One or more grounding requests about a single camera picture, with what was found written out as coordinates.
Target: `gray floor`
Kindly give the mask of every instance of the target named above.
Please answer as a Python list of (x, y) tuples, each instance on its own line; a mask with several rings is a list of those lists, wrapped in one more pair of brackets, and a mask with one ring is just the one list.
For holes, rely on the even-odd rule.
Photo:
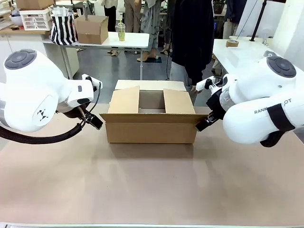
[[(140, 63), (136, 59), (140, 55), (131, 52), (121, 52), (118, 57), (111, 57), (106, 50), (88, 49), (78, 53), (80, 69), (74, 79), (80, 79), (82, 74), (88, 74), (102, 81), (104, 88), (101, 91), (99, 103), (110, 102), (117, 80), (139, 80)], [(144, 80), (165, 80), (167, 56), (159, 54), (162, 64), (144, 63)], [(212, 76), (213, 62), (204, 71), (203, 78)], [(170, 75), (171, 60), (168, 64), (168, 75)], [(198, 95), (195, 106), (206, 106), (210, 97), (210, 91), (203, 91)], [(295, 131), (296, 135), (304, 142), (304, 128)]]

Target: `black jacket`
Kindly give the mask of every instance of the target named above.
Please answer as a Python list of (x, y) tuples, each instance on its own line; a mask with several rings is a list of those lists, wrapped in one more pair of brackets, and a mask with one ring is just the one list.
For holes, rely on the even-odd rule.
[(176, 0), (172, 61), (186, 68), (192, 84), (202, 80), (214, 43), (211, 0)]
[(227, 21), (227, 19), (229, 18), (231, 19), (231, 22), (239, 24), (247, 0), (226, 0), (226, 3), (227, 3), (227, 12), (224, 21)]

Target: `drink with straw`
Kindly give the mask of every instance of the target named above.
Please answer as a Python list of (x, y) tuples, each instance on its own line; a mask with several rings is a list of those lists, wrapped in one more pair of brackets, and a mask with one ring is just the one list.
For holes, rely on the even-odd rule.
[(118, 32), (119, 41), (124, 41), (125, 38), (125, 25), (122, 23), (120, 18), (120, 22), (116, 25), (116, 32)]

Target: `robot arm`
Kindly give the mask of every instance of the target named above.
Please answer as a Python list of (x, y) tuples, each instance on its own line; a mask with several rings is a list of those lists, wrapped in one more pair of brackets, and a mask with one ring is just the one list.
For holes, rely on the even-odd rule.
[(20, 143), (56, 143), (80, 132), (89, 123), (96, 129), (102, 121), (88, 104), (102, 82), (83, 75), (83, 80), (66, 79), (59, 68), (42, 53), (24, 49), (10, 55), (4, 62), (5, 83), (0, 83), (0, 122), (23, 132), (38, 131), (47, 125), (55, 113), (82, 120), (70, 132), (54, 137), (29, 137), (1, 128), (0, 136)]
[(238, 143), (272, 147), (284, 133), (302, 127), (304, 92), (296, 90), (296, 70), (281, 57), (263, 58), (248, 75), (225, 75), (220, 88), (208, 82), (212, 112), (197, 125), (204, 130), (223, 120), (227, 136)]

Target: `black and white striped bag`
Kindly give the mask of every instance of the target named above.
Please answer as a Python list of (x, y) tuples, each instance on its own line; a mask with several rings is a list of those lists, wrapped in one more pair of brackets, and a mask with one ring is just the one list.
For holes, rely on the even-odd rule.
[(67, 17), (52, 16), (53, 25), (51, 40), (58, 45), (70, 45), (78, 41), (74, 15)]

